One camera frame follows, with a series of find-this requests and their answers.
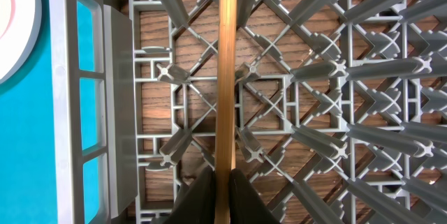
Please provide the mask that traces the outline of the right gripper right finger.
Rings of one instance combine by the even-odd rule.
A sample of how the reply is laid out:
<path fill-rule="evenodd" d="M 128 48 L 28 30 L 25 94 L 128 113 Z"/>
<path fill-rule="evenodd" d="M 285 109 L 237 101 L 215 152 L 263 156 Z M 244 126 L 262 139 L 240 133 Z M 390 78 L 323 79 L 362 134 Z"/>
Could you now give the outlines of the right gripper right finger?
<path fill-rule="evenodd" d="M 231 224 L 279 224 L 241 170 L 230 172 L 228 189 Z"/>

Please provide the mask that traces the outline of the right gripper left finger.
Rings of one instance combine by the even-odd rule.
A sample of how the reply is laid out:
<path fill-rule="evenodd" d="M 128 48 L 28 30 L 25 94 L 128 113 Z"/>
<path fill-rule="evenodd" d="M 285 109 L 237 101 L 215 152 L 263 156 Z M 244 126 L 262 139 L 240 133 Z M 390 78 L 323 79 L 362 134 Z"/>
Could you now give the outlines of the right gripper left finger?
<path fill-rule="evenodd" d="M 213 224 L 216 205 L 216 177 L 212 168 L 202 170 L 190 185 L 167 224 Z"/>

